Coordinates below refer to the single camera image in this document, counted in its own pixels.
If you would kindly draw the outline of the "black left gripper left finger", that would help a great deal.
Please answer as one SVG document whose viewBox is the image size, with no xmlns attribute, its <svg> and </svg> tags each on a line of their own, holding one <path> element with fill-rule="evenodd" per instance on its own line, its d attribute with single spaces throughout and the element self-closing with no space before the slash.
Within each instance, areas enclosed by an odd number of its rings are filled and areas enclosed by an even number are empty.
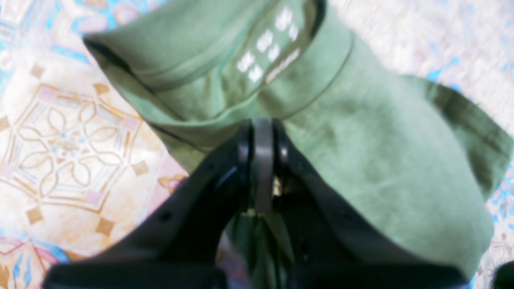
<svg viewBox="0 0 514 289">
<path fill-rule="evenodd" d="M 247 205 L 252 123 L 211 152 L 141 225 L 101 254 L 53 265 L 44 289 L 226 289 L 216 267 L 228 221 Z"/>
</svg>

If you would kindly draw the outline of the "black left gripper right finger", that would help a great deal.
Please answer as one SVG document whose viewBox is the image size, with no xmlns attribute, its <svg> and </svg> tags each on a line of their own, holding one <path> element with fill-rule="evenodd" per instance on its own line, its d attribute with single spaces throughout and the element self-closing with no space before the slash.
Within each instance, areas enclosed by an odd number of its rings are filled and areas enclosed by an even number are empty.
<svg viewBox="0 0 514 289">
<path fill-rule="evenodd" d="M 287 289 L 455 289 L 455 267 L 410 254 L 323 181 L 278 120 L 257 120 L 257 212 L 281 215 L 294 267 Z"/>
</svg>

